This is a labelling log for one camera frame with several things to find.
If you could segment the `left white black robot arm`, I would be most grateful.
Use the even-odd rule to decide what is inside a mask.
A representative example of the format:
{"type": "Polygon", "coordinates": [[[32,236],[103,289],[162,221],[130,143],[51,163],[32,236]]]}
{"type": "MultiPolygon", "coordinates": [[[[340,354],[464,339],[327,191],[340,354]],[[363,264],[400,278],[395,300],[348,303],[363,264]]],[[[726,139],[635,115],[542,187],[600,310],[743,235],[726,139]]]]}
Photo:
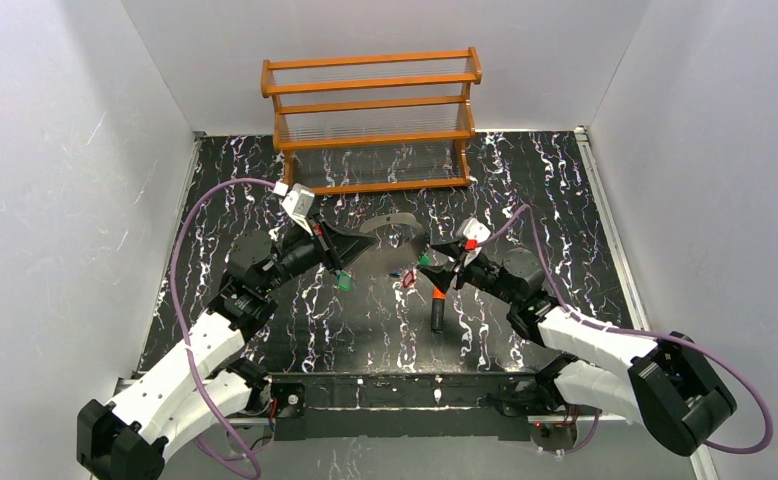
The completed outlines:
{"type": "Polygon", "coordinates": [[[377,242],[319,215],[280,244],[265,231],[241,236],[186,338],[109,401],[81,408],[77,462],[96,479],[159,478],[176,451],[265,388],[257,366],[236,355],[277,310],[271,292],[319,265],[345,270],[377,242]]]}

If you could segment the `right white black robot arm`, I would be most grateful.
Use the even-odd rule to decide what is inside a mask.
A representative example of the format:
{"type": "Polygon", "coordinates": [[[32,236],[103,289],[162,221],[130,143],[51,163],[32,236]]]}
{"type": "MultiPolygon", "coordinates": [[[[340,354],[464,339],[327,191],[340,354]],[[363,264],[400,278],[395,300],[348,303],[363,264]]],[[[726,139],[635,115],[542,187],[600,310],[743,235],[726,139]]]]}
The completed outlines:
{"type": "Polygon", "coordinates": [[[682,346],[685,335],[655,340],[614,333],[550,295],[537,256],[523,248],[497,262],[458,240],[436,245],[449,260],[419,271],[440,291],[471,285],[503,302],[522,339],[558,351],[534,376],[537,408],[579,405],[643,426],[667,450],[689,456],[737,410],[706,358],[682,346]]]}

